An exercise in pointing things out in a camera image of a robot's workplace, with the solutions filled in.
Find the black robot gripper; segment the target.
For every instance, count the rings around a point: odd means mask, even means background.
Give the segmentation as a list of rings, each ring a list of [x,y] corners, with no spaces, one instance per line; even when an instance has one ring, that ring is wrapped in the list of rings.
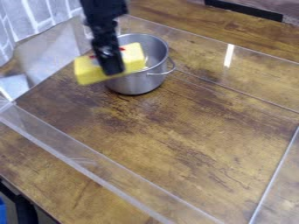
[[[117,19],[129,13],[127,0],[79,0],[87,25],[94,34],[93,45],[105,74],[122,74],[126,70],[118,45]]]

